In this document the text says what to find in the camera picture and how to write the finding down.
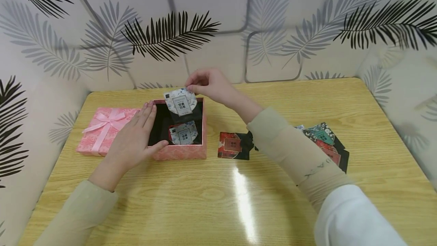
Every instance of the left hand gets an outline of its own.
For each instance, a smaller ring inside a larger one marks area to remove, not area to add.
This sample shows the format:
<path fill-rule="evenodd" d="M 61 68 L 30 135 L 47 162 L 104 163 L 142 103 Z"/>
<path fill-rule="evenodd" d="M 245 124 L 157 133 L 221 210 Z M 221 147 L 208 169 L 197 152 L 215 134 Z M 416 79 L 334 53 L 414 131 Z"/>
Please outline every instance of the left hand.
<path fill-rule="evenodd" d="M 153 101 L 145 103 L 118 132 L 106 157 L 88 180 L 103 189 L 114 191 L 127 171 L 168 145 L 166 140 L 162 140 L 153 146 L 147 146 L 155 117 L 156 105 Z"/>

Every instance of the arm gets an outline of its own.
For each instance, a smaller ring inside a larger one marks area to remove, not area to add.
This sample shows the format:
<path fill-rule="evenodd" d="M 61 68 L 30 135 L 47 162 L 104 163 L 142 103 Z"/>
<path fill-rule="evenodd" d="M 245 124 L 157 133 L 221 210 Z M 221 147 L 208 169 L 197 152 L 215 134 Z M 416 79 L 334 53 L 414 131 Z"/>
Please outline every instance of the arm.
<path fill-rule="evenodd" d="M 72 192 L 35 246 L 85 245 L 117 202 L 114 190 L 124 174 L 168 144 L 164 140 L 147 146 L 155 116 L 156 106 L 150 101 L 118 132 L 106 157 Z"/>
<path fill-rule="evenodd" d="M 235 90 L 216 69 L 193 73 L 186 86 L 238 113 L 255 145 L 278 163 L 319 213 L 319 246 L 405 245 L 361 189 L 300 130 L 273 108 L 262 108 Z"/>

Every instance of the pink ribbon bow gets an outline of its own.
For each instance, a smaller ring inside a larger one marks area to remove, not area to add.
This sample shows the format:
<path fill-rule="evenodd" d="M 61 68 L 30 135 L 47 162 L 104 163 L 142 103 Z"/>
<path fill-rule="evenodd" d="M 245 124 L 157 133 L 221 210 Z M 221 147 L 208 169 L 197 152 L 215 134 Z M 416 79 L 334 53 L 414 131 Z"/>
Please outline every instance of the pink ribbon bow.
<path fill-rule="evenodd" d="M 96 142 L 94 143 L 91 153 L 95 156 L 99 156 L 99 148 L 103 143 L 103 140 L 106 137 L 106 134 L 108 133 L 109 129 L 111 127 L 117 129 L 120 131 L 124 125 L 126 125 L 126 122 L 120 122 L 120 120 L 125 119 L 126 116 L 124 113 L 117 114 L 118 109 L 114 108 L 109 114 L 109 117 L 104 116 L 103 114 L 99 113 L 96 117 L 97 120 L 99 120 L 101 123 L 98 123 L 97 125 L 93 125 L 92 127 L 86 128 L 82 133 L 86 133 L 89 131 L 97 130 L 101 127 L 103 127 L 102 131 L 100 132 L 99 136 L 96 139 Z"/>

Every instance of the white floral tea packet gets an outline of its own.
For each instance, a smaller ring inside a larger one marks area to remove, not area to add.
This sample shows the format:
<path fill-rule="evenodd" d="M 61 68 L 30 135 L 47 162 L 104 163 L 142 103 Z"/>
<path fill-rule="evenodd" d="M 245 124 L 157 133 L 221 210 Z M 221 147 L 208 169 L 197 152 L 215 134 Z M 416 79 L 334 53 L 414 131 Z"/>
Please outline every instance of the white floral tea packet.
<path fill-rule="evenodd" d="M 182 123 L 169 129 L 171 141 L 175 145 L 192 145 L 198 132 L 194 121 Z"/>
<path fill-rule="evenodd" d="M 192 114 L 197 105 L 195 94 L 187 88 L 164 93 L 164 99 L 168 109 L 178 116 Z"/>

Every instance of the beige sleeve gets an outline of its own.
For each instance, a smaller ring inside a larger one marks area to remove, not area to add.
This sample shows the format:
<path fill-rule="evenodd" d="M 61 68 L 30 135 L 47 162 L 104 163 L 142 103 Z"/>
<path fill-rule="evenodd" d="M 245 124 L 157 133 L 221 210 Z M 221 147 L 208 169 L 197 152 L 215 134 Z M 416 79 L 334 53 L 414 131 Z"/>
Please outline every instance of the beige sleeve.
<path fill-rule="evenodd" d="M 85 245 L 93 228 L 105 220 L 117 200 L 115 192 L 81 182 L 34 245 Z"/>
<path fill-rule="evenodd" d="M 317 212 L 330 192 L 353 183 L 315 143 L 273 108 L 259 113 L 247 129 L 259 150 L 287 172 Z"/>

